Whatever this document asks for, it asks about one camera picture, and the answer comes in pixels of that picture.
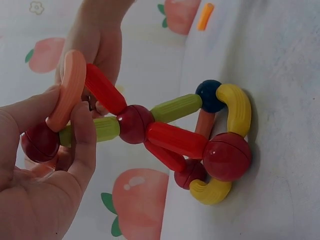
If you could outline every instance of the curved piece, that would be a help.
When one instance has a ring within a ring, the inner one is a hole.
[[[228,106],[227,131],[245,137],[251,124],[251,104],[248,96],[234,84],[222,84],[215,95]]]
[[[85,57],[78,50],[70,50],[64,59],[64,77],[60,88],[60,96],[55,109],[47,118],[46,124],[59,132],[70,120],[72,109],[81,101],[85,87],[87,66]]]
[[[197,179],[190,183],[190,193],[204,205],[218,204],[226,198],[231,186],[232,182],[230,181],[219,181],[211,178],[210,182],[206,184]]]

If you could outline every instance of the human hand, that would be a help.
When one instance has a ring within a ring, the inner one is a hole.
[[[56,70],[56,83],[60,83],[63,79],[65,54],[69,50],[82,52],[87,63],[95,64],[113,84],[116,83],[121,64],[121,21],[125,6],[117,9],[114,2],[114,0],[83,1],[64,44]],[[83,91],[82,100],[89,102],[93,118],[103,117],[108,113],[86,89]]]
[[[96,130],[88,103],[71,113],[74,144],[67,171],[37,177],[16,167],[20,134],[50,115],[60,88],[0,107],[0,236],[8,240],[60,240],[69,229],[96,167]]]

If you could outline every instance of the peach print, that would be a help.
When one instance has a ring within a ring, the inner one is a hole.
[[[115,180],[112,194],[102,193],[104,205],[117,215],[111,233],[128,240],[159,240],[169,176],[148,169],[130,169]]]
[[[174,33],[188,35],[200,2],[201,0],[165,0],[164,5],[158,4],[159,11],[166,16],[162,26]]]
[[[64,44],[65,39],[62,37],[52,37],[38,41],[25,57],[25,62],[35,73],[51,72],[58,65]]]

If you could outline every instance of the red ball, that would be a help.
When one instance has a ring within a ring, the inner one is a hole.
[[[176,184],[186,190],[190,189],[190,183],[193,180],[199,179],[205,181],[207,172],[199,160],[186,160],[186,168],[181,172],[174,172],[174,180]]]
[[[146,128],[153,123],[152,113],[143,106],[130,105],[117,117],[120,124],[120,138],[128,144],[141,144],[146,141]]]
[[[203,152],[207,173],[220,181],[241,178],[250,166],[252,155],[248,143],[238,134],[228,132],[215,136]]]
[[[59,134],[42,122],[21,135],[21,147],[27,157],[36,163],[52,160],[59,150]]]

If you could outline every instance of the toy structure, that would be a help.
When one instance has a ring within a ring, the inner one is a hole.
[[[244,137],[251,124],[251,105],[239,87],[206,80],[195,94],[164,102],[149,111],[140,105],[127,105],[103,73],[93,64],[86,64],[76,50],[65,56],[65,73],[55,110],[45,122],[21,136],[22,149],[32,161],[48,162],[56,156],[59,146],[71,146],[72,129],[68,122],[84,86],[115,115],[94,120],[98,142],[119,136],[129,144],[144,144],[174,171],[176,183],[205,205],[221,202],[232,181],[241,178],[250,166],[252,155]],[[209,140],[215,113],[225,106],[227,132]],[[168,124],[199,109],[195,132]]]

